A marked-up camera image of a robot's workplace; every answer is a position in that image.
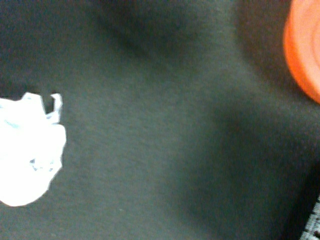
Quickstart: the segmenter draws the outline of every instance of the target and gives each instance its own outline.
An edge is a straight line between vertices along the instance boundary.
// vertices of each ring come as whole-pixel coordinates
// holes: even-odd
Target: orange object
[[[283,48],[295,81],[320,104],[320,0],[292,1]]]

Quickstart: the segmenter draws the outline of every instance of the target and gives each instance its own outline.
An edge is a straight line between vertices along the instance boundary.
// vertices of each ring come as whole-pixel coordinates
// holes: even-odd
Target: orange lid
[[[283,47],[295,81],[320,104],[320,0],[292,1]]]

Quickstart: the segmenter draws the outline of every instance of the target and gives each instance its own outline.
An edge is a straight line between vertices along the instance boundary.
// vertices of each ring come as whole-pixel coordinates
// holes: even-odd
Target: white object
[[[66,130],[60,121],[62,97],[52,94],[46,114],[40,95],[0,98],[0,201],[16,207],[34,202],[62,168]]]

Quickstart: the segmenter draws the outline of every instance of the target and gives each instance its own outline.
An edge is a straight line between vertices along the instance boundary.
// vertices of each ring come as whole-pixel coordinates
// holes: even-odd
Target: black fabric surface
[[[274,240],[318,194],[289,1],[0,1],[0,95],[63,97],[63,169],[1,240]],[[314,191],[306,191],[313,186]]]

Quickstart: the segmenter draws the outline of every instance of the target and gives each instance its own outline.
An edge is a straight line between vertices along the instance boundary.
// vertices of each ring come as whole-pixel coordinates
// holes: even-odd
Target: dark green cloth
[[[49,191],[0,204],[1,240],[297,230],[320,107],[286,66],[290,2],[143,2],[0,1],[1,97],[38,93],[49,111],[61,93],[67,134]]]

